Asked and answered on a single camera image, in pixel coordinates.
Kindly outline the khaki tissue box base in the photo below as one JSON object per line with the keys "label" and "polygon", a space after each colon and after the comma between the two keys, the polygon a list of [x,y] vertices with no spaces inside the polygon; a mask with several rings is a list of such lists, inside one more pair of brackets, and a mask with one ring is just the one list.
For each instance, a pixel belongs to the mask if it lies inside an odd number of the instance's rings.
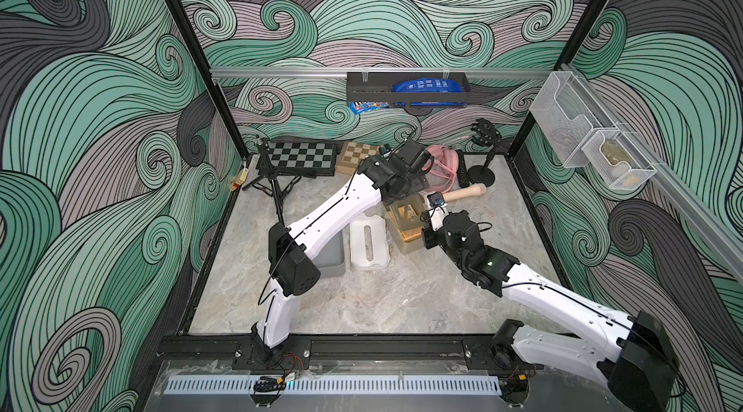
{"label": "khaki tissue box base", "polygon": [[401,234],[397,230],[397,228],[392,224],[392,220],[390,220],[389,216],[387,215],[387,212],[385,215],[385,220],[386,220],[387,229],[393,239],[393,242],[398,248],[398,251],[400,254],[407,255],[414,251],[419,251],[419,249],[423,249],[425,247],[424,240],[423,240],[424,225],[420,233]]}

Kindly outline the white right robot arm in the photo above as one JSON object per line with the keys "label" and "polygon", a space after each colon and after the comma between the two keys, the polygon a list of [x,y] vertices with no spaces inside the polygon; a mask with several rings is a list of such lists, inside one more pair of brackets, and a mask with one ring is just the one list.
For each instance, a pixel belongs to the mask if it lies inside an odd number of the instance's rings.
{"label": "white right robot arm", "polygon": [[473,285],[537,311],[567,329],[549,334],[513,322],[503,333],[524,363],[573,373],[606,387],[633,411],[663,411],[684,384],[668,332],[647,311],[630,315],[552,282],[501,249],[486,245],[468,212],[439,206],[423,217],[427,249],[438,247]]}

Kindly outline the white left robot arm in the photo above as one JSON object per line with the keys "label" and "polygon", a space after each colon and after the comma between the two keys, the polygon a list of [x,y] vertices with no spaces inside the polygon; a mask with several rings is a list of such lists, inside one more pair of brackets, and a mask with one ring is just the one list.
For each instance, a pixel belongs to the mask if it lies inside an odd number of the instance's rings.
{"label": "white left robot arm", "polygon": [[427,154],[410,163],[396,156],[372,156],[305,218],[289,226],[277,223],[270,229],[269,278],[259,296],[259,303],[267,308],[255,324],[265,349],[271,350],[288,339],[301,297],[320,278],[315,259],[330,239],[374,206],[392,204],[425,189],[426,175],[432,167],[433,159]]}

